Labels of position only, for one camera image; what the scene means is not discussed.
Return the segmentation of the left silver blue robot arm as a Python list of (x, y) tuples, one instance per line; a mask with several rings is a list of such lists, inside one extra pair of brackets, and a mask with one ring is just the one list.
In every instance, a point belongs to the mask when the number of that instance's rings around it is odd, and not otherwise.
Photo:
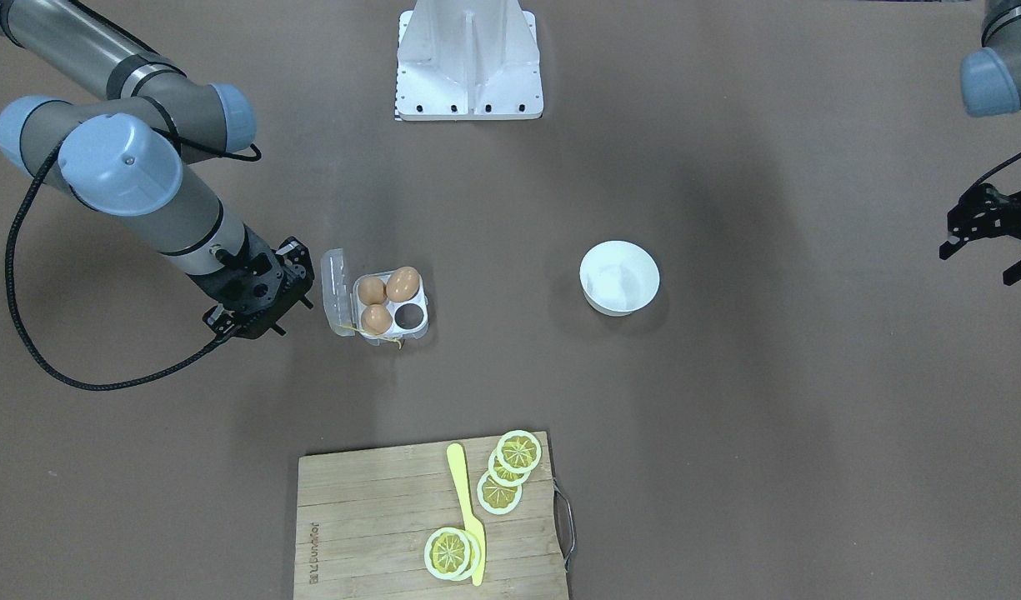
[[(960, 90), (964, 110), (974, 118), (1021, 111), (1021, 1), (987, 1), (980, 49), (963, 58)], [(1009, 237), (1021, 242), (1021, 189), (1002, 193), (990, 183), (1021, 160), (1021, 151), (978, 176), (947, 213), (947, 239), (939, 257), (947, 261), (968, 243)], [(1006, 268), (1003, 284), (1021, 281), (1021, 259)]]

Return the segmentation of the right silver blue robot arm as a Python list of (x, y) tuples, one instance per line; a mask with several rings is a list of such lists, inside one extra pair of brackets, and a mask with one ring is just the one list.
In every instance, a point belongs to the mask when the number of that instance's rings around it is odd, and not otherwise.
[(185, 273), (214, 308), (218, 335), (277, 331), (313, 285), (308, 250), (271, 247), (194, 173), (240, 158), (258, 122), (246, 96), (190, 81), (168, 58), (79, 1), (0, 1), (0, 37), (96, 96), (90, 105), (34, 95), (0, 114), (0, 149), (27, 176), (114, 217)]

